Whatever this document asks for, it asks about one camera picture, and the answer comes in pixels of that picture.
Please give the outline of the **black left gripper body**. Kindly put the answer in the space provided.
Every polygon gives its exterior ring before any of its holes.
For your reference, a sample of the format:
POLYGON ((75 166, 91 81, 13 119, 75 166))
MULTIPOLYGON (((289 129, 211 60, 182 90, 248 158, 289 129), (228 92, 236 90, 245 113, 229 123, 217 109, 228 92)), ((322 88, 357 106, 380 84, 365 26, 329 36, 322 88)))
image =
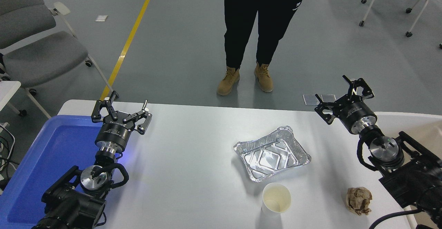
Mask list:
POLYGON ((123 124, 114 121, 103 121, 103 125, 95 139, 95 145, 102 147, 106 143, 111 143, 116 147, 116 152, 124 152, 134 128, 134 122, 123 124))

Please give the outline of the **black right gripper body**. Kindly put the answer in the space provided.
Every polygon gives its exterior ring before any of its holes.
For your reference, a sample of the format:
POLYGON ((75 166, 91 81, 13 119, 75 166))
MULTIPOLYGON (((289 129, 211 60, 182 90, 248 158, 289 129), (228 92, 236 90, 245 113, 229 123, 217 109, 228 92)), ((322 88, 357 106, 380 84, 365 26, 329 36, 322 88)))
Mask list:
POLYGON ((377 116, 364 103, 364 98, 340 98, 336 103, 336 117, 345 128, 362 128, 363 124, 374 125, 377 122, 377 116))

